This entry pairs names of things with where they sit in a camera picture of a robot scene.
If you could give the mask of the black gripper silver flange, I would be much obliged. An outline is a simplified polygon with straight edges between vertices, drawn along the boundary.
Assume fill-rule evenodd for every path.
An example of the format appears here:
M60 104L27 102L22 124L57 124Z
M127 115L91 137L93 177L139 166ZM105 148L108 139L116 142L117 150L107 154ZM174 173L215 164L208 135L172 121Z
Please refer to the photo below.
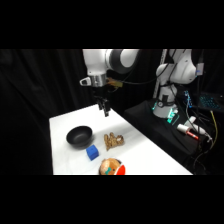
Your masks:
M105 74L90 76L90 86L98 99L99 110L104 109L105 117L109 116L110 102L107 100L107 77Z

